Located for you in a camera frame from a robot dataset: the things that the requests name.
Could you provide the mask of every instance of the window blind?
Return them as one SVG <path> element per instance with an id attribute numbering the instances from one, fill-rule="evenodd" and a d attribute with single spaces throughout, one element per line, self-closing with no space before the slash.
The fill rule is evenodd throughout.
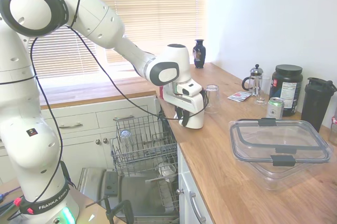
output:
<path id="1" fill-rule="evenodd" d="M 125 24 L 125 33 L 139 48 L 159 55 L 168 44 L 185 45 L 190 55 L 195 39 L 205 36 L 206 0 L 103 0 Z M 107 50 L 108 63 L 123 58 Z"/>
<path id="2" fill-rule="evenodd" d="M 96 46 L 84 39 L 93 53 Z M 68 28 L 40 37 L 33 47 L 33 59 L 40 78 L 86 74 L 98 71 L 98 66 L 81 40 Z"/>

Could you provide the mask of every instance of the window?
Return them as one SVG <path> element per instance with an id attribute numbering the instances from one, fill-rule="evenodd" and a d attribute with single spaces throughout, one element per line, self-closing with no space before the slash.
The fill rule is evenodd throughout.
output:
<path id="1" fill-rule="evenodd" d="M 96 46 L 85 40 L 96 53 Z M 68 28 L 39 38 L 33 48 L 34 64 L 40 78 L 78 75 L 98 71 L 98 66 L 80 39 Z"/>
<path id="2" fill-rule="evenodd" d="M 205 0 L 103 1 L 121 16 L 126 35 L 144 51 L 159 55 L 167 44 L 179 43 L 186 45 L 191 55 L 194 40 L 205 37 Z M 132 66 L 118 53 L 85 41 L 112 77 L 136 76 L 130 71 Z M 49 83 L 55 82 L 55 77 L 66 79 L 64 76 L 69 75 L 76 81 L 83 78 L 93 81 L 96 78 L 90 77 L 91 73 L 99 72 L 82 42 L 66 27 L 39 38 L 33 53 L 39 77 Z"/>
<path id="3" fill-rule="evenodd" d="M 185 45 L 190 52 L 195 39 L 205 37 L 206 0 L 103 0 L 125 24 L 125 33 L 139 48 L 159 55 L 168 44 Z M 106 51 L 108 63 L 123 58 Z"/>

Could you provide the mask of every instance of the vase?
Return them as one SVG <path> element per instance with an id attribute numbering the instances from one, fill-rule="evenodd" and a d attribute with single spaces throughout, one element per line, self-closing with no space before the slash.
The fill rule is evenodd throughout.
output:
<path id="1" fill-rule="evenodd" d="M 205 64 L 206 48 L 202 45 L 203 41 L 202 39 L 195 40 L 196 45 L 193 48 L 194 65 L 197 69 L 204 68 Z"/>

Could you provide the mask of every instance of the container lid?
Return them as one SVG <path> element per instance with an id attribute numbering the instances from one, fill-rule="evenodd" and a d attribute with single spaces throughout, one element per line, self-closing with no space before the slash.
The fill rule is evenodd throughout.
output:
<path id="1" fill-rule="evenodd" d="M 331 147 L 313 126 L 301 120 L 232 121 L 230 136 L 235 158 L 244 162 L 294 167 L 326 163 L 332 156 Z"/>
<path id="2" fill-rule="evenodd" d="M 297 65 L 277 65 L 276 72 L 282 75 L 298 75 L 302 73 L 303 68 Z"/>
<path id="3" fill-rule="evenodd" d="M 333 85 L 331 80 L 323 80 L 320 78 L 308 78 L 309 83 L 305 86 L 306 93 L 327 94 L 332 96 L 337 88 Z"/>
<path id="4" fill-rule="evenodd" d="M 259 68 L 259 65 L 256 64 L 255 67 L 253 67 L 250 70 L 251 76 L 260 76 L 263 74 L 263 70 L 261 68 Z"/>

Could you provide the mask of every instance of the jar lid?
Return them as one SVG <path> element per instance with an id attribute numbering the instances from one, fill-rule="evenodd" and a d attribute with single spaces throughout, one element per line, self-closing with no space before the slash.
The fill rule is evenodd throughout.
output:
<path id="1" fill-rule="evenodd" d="M 298 75 L 302 73 L 303 68 L 297 65 L 277 65 L 276 72 L 282 75 Z"/>
<path id="2" fill-rule="evenodd" d="M 259 68 L 259 65 L 256 64 L 250 71 L 251 76 L 261 76 L 263 74 L 263 70 Z"/>

